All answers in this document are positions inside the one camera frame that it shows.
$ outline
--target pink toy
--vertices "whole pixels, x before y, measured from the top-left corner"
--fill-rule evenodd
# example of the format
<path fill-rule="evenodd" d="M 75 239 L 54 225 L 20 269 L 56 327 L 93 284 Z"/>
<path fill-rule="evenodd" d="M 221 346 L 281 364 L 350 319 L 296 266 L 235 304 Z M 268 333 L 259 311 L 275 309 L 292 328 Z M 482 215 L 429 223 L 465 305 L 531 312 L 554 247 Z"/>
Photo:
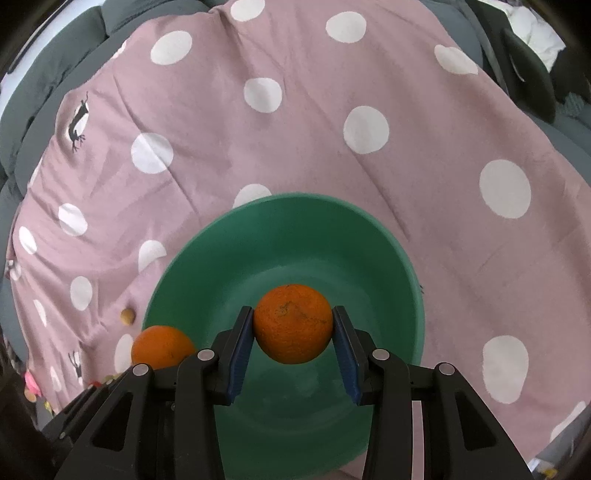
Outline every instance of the pink toy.
<path fill-rule="evenodd" d="M 29 370 L 27 370 L 25 373 L 25 384 L 31 393 L 35 394 L 37 397 L 41 397 L 41 390 L 39 389 L 37 382 L 35 382 L 35 379 Z"/>

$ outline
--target orange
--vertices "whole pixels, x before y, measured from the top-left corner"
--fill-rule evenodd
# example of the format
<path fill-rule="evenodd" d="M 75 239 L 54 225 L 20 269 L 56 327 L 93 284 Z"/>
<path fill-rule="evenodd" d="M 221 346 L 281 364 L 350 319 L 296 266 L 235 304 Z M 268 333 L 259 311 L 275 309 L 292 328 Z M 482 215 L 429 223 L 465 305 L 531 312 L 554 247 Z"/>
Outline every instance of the orange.
<path fill-rule="evenodd" d="M 305 285 L 284 285 L 267 292 L 255 308 L 253 329 L 261 349 L 282 364 L 303 364 L 320 355 L 330 341 L 330 304 Z"/>
<path fill-rule="evenodd" d="M 173 367 L 196 352 L 193 342 L 180 330 L 154 325 L 146 328 L 131 347 L 133 365 L 148 364 L 154 370 Z"/>

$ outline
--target white polka dot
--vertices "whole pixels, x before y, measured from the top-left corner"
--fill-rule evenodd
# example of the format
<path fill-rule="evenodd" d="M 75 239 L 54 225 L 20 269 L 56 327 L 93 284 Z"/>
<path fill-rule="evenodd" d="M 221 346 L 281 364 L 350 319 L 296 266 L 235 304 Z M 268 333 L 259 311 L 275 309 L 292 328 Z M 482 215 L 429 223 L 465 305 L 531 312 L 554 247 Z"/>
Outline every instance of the white polka dot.
<path fill-rule="evenodd" d="M 259 183 L 251 183 L 250 185 L 243 187 L 238 192 L 238 195 L 236 195 L 236 198 L 234 199 L 234 205 L 232 205 L 232 208 L 239 207 L 240 205 L 252 202 L 253 200 L 268 197 L 269 195 L 271 195 L 271 191 L 267 187 Z"/>
<path fill-rule="evenodd" d="M 27 227 L 22 226 L 18 229 L 18 239 L 25 252 L 31 255 L 37 252 L 37 243 L 35 242 L 33 234 Z"/>
<path fill-rule="evenodd" d="M 160 37 L 152 47 L 150 58 L 157 65 L 172 65 L 187 56 L 193 45 L 189 32 L 177 30 Z"/>
<path fill-rule="evenodd" d="M 493 160 L 480 173 L 482 199 L 497 215 L 519 218 L 531 203 L 530 181 L 512 161 Z"/>
<path fill-rule="evenodd" d="M 138 271 L 142 271 L 157 258 L 165 257 L 166 249 L 157 240 L 147 240 L 139 248 Z"/>
<path fill-rule="evenodd" d="M 497 402 L 511 404 L 521 395 L 530 357 L 521 340 L 503 335 L 482 349 L 482 377 L 486 390 Z"/>
<path fill-rule="evenodd" d="M 161 173 L 173 162 L 170 142 L 162 135 L 139 134 L 131 145 L 131 160 L 139 171 Z"/>
<path fill-rule="evenodd" d="M 459 48 L 436 45 L 435 58 L 439 62 L 439 65 L 449 73 L 455 73 L 457 75 L 472 73 L 478 75 L 478 65 Z"/>
<path fill-rule="evenodd" d="M 71 236 L 83 235 L 88 228 L 88 223 L 80 209 L 71 203 L 64 203 L 59 207 L 57 218 L 61 229 Z"/>
<path fill-rule="evenodd" d="M 35 167 L 35 170 L 33 170 L 33 173 L 31 174 L 31 178 L 29 179 L 29 183 L 27 183 L 28 189 L 31 188 L 31 185 L 33 185 L 33 182 L 37 178 L 37 174 L 39 173 L 39 168 L 41 168 L 42 161 L 43 161 L 43 157 L 41 157 L 41 160 L 39 160 L 39 163 L 37 164 L 37 166 Z"/>
<path fill-rule="evenodd" d="M 49 369 L 49 374 L 51 377 L 51 384 L 53 385 L 53 390 L 56 392 L 61 391 L 61 381 L 60 381 L 59 377 L 57 376 L 56 369 L 51 367 Z"/>
<path fill-rule="evenodd" d="M 76 277 L 70 284 L 70 300 L 76 310 L 83 312 L 92 300 L 92 285 L 86 277 Z"/>
<path fill-rule="evenodd" d="M 244 84 L 244 99 L 257 112 L 274 112 L 281 105 L 282 98 L 281 86 L 273 79 L 250 79 Z"/>
<path fill-rule="evenodd" d="M 33 305 L 39 314 L 39 318 L 41 319 L 42 324 L 46 327 L 47 326 L 47 315 L 45 313 L 45 308 L 41 304 L 39 300 L 33 300 Z"/>
<path fill-rule="evenodd" d="M 9 270 L 10 270 L 10 278 L 13 279 L 14 281 L 17 281 L 19 278 L 21 278 L 22 268 L 21 268 L 21 264 L 19 262 L 17 262 L 15 260 Z"/>
<path fill-rule="evenodd" d="M 390 128 L 386 117 L 379 110 L 362 105 L 353 108 L 347 116 L 343 136 L 351 150 L 366 154 L 375 152 L 386 144 Z"/>
<path fill-rule="evenodd" d="M 230 7 L 230 15 L 237 22 L 258 17 L 265 9 L 265 0 L 237 0 Z"/>
<path fill-rule="evenodd" d="M 125 47 L 127 46 L 127 40 L 125 40 L 121 46 L 119 47 L 119 49 L 113 53 L 113 56 L 111 57 L 113 60 L 116 59 L 119 55 L 121 55 L 123 53 L 123 51 L 125 50 Z"/>
<path fill-rule="evenodd" d="M 131 366 L 131 347 L 134 344 L 134 338 L 126 333 L 119 339 L 115 347 L 115 371 L 119 374 L 125 372 Z"/>
<path fill-rule="evenodd" d="M 569 413 L 569 416 L 566 417 L 563 421 L 561 421 L 550 434 L 550 441 L 554 440 L 558 435 L 562 433 L 562 431 L 569 426 L 569 424 L 577 418 L 579 415 L 582 414 L 583 410 L 587 407 L 584 401 L 580 401 L 576 404 L 574 410 Z"/>
<path fill-rule="evenodd" d="M 342 43 L 355 43 L 363 38 L 367 22 L 357 12 L 341 12 L 326 22 L 326 32 Z"/>

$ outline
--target bowl rim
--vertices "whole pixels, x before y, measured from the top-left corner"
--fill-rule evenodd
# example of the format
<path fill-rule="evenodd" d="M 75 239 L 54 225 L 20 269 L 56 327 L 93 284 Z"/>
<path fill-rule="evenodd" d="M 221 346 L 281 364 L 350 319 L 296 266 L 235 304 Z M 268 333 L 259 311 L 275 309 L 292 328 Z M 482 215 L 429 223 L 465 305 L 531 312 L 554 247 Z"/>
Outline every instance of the bowl rim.
<path fill-rule="evenodd" d="M 260 205 L 260 204 L 266 203 L 266 202 L 273 202 L 273 201 L 283 200 L 283 199 L 298 199 L 298 198 L 305 198 L 305 199 L 311 199 L 311 200 L 321 200 L 321 201 L 333 203 L 333 204 L 339 205 L 340 207 L 351 210 L 353 213 L 356 213 L 357 215 L 360 215 L 361 217 L 363 217 L 366 221 L 368 221 L 370 224 L 372 224 L 378 231 L 380 231 L 380 233 L 384 237 L 386 237 L 386 239 L 388 240 L 390 245 L 392 245 L 392 247 L 396 250 L 399 258 L 402 261 L 402 266 L 404 267 L 406 275 L 410 281 L 411 294 L 413 296 L 413 304 L 415 307 L 415 319 L 416 319 L 415 338 L 416 338 L 416 341 L 415 341 L 415 345 L 413 348 L 413 358 L 411 360 L 411 363 L 413 365 L 420 365 L 421 359 L 423 357 L 423 348 L 424 348 L 424 342 L 425 342 L 425 311 L 424 311 L 424 305 L 423 305 L 423 294 L 421 292 L 421 286 L 418 282 L 417 274 L 414 270 L 413 264 L 411 263 L 407 253 L 405 252 L 404 248 L 402 248 L 402 245 L 400 245 L 400 243 L 398 242 L 398 239 L 392 234 L 392 232 L 390 232 L 390 230 L 388 230 L 373 215 L 366 212 L 362 208 L 354 205 L 353 203 L 349 203 L 345 200 L 341 200 L 336 197 L 331 197 L 329 195 L 322 195 L 319 193 L 305 193 L 305 192 L 279 193 L 279 194 L 266 196 L 266 197 L 263 197 L 263 198 L 260 198 L 257 200 L 253 200 L 251 202 L 245 203 L 244 205 L 240 205 L 239 207 L 232 208 L 231 210 L 227 211 L 223 215 L 220 215 L 219 217 L 217 217 L 214 221 L 212 221 L 210 224 L 205 226 L 200 232 L 193 235 L 191 240 L 189 240 L 182 247 L 182 249 L 179 250 L 179 252 L 174 256 L 174 258 L 170 261 L 170 263 L 168 264 L 168 266 L 164 270 L 162 276 L 160 277 L 158 283 L 154 287 L 154 290 L 153 290 L 152 295 L 150 297 L 150 301 L 148 302 L 148 307 L 146 308 L 146 311 L 144 314 L 144 319 L 142 321 L 142 330 L 144 329 L 145 322 L 146 322 L 148 315 L 149 315 L 151 308 L 152 308 L 154 296 L 155 296 L 156 292 L 158 291 L 158 289 L 160 288 L 160 284 L 163 282 L 164 278 L 166 277 L 166 275 L 168 274 L 170 269 L 173 267 L 174 263 L 182 255 L 182 253 L 199 236 L 204 235 L 208 230 L 215 228 L 218 223 L 226 221 L 226 219 L 228 217 L 230 217 L 232 215 L 239 215 L 239 213 L 245 209 L 253 208 L 253 207 L 256 207 L 257 205 Z"/>

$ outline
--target pink blanket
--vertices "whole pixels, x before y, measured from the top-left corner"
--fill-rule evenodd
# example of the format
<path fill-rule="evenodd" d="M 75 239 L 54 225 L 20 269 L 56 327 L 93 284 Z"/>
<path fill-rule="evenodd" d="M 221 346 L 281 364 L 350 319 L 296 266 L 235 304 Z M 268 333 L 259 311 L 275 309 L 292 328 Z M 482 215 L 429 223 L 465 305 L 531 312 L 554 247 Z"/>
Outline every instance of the pink blanket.
<path fill-rule="evenodd" d="M 526 459 L 591 397 L 591 190 L 544 134 L 416 0 L 237 0 L 147 22 L 61 104 L 8 251 L 51 404 L 126 370 L 193 235 L 291 191 L 393 232 L 423 364 L 457 365 Z"/>

